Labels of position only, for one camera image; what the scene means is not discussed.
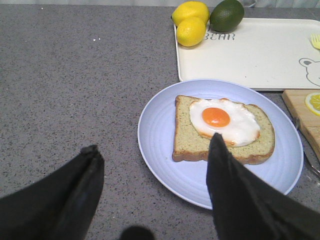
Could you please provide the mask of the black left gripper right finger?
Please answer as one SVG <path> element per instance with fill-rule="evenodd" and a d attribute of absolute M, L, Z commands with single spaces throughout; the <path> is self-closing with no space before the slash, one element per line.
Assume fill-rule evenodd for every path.
<path fill-rule="evenodd" d="M 320 214 L 249 171 L 232 156 L 218 133 L 209 145 L 206 185 L 220 240 L 320 238 Z"/>

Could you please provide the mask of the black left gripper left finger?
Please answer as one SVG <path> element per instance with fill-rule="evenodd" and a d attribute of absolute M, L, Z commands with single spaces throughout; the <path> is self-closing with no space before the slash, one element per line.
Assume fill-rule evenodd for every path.
<path fill-rule="evenodd" d="M 96 145 L 52 174 L 0 200 L 2 240 L 83 240 L 104 185 Z"/>

